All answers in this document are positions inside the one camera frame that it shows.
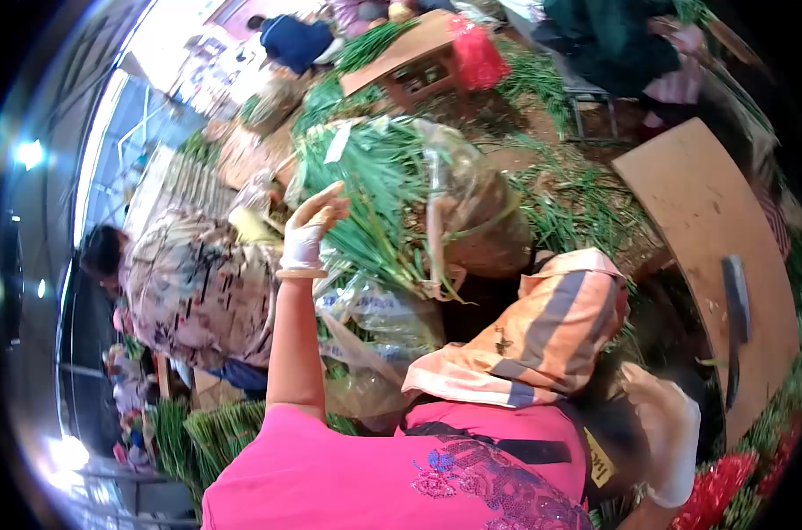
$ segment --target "bundle of green onions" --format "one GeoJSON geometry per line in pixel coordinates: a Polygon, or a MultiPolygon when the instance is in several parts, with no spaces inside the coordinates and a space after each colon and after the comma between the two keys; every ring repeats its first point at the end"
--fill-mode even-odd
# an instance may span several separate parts
{"type": "MultiPolygon", "coordinates": [[[[388,287],[427,298],[428,280],[424,212],[429,194],[424,139],[411,118],[382,124],[352,125],[338,162],[325,163],[337,126],[314,127],[297,142],[303,196],[310,197],[336,181],[345,182],[351,216],[337,222],[325,241],[356,270],[388,287]]],[[[451,284],[443,285],[453,293],[451,284]]]]}
{"type": "Polygon", "coordinates": [[[371,28],[359,37],[354,37],[345,43],[345,48],[339,54],[337,69],[348,74],[361,69],[374,61],[378,55],[385,52],[389,45],[395,42],[403,33],[417,26],[417,19],[408,20],[401,24],[386,22],[371,28]]]}
{"type": "MultiPolygon", "coordinates": [[[[197,469],[204,488],[216,481],[247,445],[257,438],[265,418],[265,401],[243,401],[213,410],[196,410],[183,422],[197,455],[197,469]]],[[[329,414],[327,426],[356,436],[347,418],[329,414]]]]}
{"type": "Polygon", "coordinates": [[[188,414],[189,404],[184,399],[160,399],[152,419],[163,471],[183,482],[196,505],[200,506],[204,485],[198,472],[193,441],[183,428],[188,414]]]}
{"type": "Polygon", "coordinates": [[[207,140],[204,131],[198,129],[192,133],[182,144],[177,146],[176,152],[184,157],[203,165],[215,164],[221,153],[220,140],[207,140]]]}
{"type": "Polygon", "coordinates": [[[251,119],[251,114],[257,109],[258,104],[259,96],[257,94],[248,98],[239,109],[239,120],[243,123],[247,123],[251,119]]]}
{"type": "Polygon", "coordinates": [[[291,133],[300,136],[316,125],[371,115],[374,103],[382,97],[383,91],[376,85],[370,85],[345,98],[339,84],[339,72],[332,69],[314,83],[304,96],[301,114],[292,125],[291,133]]]}

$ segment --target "green onion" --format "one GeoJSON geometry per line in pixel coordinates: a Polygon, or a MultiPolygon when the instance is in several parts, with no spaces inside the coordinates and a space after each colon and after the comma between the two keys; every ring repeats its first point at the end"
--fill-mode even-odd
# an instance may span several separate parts
{"type": "Polygon", "coordinates": [[[339,54],[337,69],[341,73],[347,74],[363,68],[385,52],[398,37],[418,24],[417,19],[408,20],[402,24],[386,22],[371,28],[359,37],[354,37],[345,43],[345,48],[339,54]]]}

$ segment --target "dark hair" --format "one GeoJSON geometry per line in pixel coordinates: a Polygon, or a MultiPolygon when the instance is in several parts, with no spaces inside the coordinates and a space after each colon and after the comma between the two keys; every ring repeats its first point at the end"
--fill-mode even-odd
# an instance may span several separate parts
{"type": "Polygon", "coordinates": [[[80,266],[93,276],[108,278],[119,271],[121,232],[109,225],[98,225],[83,242],[80,266]]]}
{"type": "Polygon", "coordinates": [[[265,17],[254,15],[247,20],[247,24],[245,26],[251,31],[257,31],[259,27],[263,25],[264,22],[265,22],[265,17]]]}

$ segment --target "red mesh bag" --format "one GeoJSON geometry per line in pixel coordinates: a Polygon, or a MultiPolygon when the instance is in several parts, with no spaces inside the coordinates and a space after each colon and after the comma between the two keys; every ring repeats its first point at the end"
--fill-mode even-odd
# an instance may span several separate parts
{"type": "Polygon", "coordinates": [[[463,16],[452,17],[449,28],[454,33],[459,77],[467,89],[489,90],[510,73],[486,30],[463,16]]]}
{"type": "Polygon", "coordinates": [[[726,454],[695,478],[689,500],[677,511],[672,530],[710,530],[755,468],[757,454],[726,454]]]}

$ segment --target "white glove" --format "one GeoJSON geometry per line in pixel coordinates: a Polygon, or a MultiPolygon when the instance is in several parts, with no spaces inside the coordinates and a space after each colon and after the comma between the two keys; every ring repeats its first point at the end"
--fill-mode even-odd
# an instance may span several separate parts
{"type": "Polygon", "coordinates": [[[295,210],[283,233],[279,277],[322,277],[319,243],[338,220],[348,217],[351,201],[338,197],[344,186],[334,182],[295,210]]]}
{"type": "Polygon", "coordinates": [[[648,493],[662,508],[677,508],[689,499],[695,482],[699,445],[699,406],[675,383],[623,363],[622,389],[636,406],[651,450],[648,493]]]}

